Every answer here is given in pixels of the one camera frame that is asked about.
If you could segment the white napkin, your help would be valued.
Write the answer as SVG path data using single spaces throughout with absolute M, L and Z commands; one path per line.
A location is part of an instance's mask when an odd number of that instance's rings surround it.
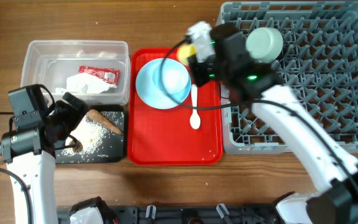
M 66 80 L 66 88 L 56 88 L 55 93 L 99 94 L 111 88 L 116 88 L 116 85 L 107 83 L 88 73 L 79 73 L 68 77 Z

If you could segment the brown meat scrap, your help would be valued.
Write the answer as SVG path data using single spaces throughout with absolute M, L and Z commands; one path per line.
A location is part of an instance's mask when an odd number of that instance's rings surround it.
M 71 150 L 74 152 L 74 153 L 79 153 L 83 150 L 83 146 L 82 144 L 79 142 L 79 141 L 71 141 L 69 143 L 69 145 L 71 146 Z

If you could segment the white rice pile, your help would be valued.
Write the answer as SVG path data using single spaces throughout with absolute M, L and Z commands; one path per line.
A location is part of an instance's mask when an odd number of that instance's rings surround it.
M 124 136 L 113 133 L 86 115 L 74 131 L 73 137 L 82 144 L 83 150 L 74 153 L 71 148 L 63 149 L 60 153 L 70 159 L 78 157 L 80 161 L 90 161 L 91 158 L 112 157 L 115 152 L 122 152 Z

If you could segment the mint green bowl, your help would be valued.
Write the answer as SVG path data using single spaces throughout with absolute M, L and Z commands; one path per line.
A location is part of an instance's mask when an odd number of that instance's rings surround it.
M 246 38 L 246 49 L 260 63 L 273 62 L 283 49 L 282 34 L 271 27 L 257 28 Z

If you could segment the red ketchup sachet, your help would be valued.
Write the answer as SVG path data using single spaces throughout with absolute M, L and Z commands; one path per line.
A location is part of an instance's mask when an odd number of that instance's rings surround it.
M 98 68 L 82 65 L 79 67 L 78 72 L 87 73 L 112 85 L 116 85 L 118 83 L 119 70 L 113 68 Z

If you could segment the yellow plastic cup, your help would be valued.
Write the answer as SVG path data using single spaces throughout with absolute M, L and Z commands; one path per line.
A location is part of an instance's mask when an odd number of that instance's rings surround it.
M 196 53 L 193 44 L 183 44 L 177 50 L 177 59 L 184 66 L 189 66 L 188 58 Z

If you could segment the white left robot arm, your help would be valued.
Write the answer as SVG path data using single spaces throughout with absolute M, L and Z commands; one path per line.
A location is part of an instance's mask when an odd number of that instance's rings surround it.
M 77 146 L 71 132 L 88 112 L 88 105 L 65 93 L 62 100 L 48 106 L 40 91 L 25 89 L 10 92 L 9 99 L 14 114 L 8 132 L 2 135 L 0 155 L 12 175 L 16 223 L 57 223 L 56 152 Z

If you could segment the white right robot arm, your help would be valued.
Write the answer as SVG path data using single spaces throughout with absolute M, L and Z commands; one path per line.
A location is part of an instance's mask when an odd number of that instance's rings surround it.
M 262 27 L 244 36 L 233 24 L 199 22 L 188 29 L 186 41 L 195 48 L 188 63 L 196 84 L 217 80 L 234 90 L 310 176 L 314 194 L 292 193 L 277 202 L 282 221 L 357 223 L 358 159 L 318 124 L 271 67 L 283 49 L 281 33 Z

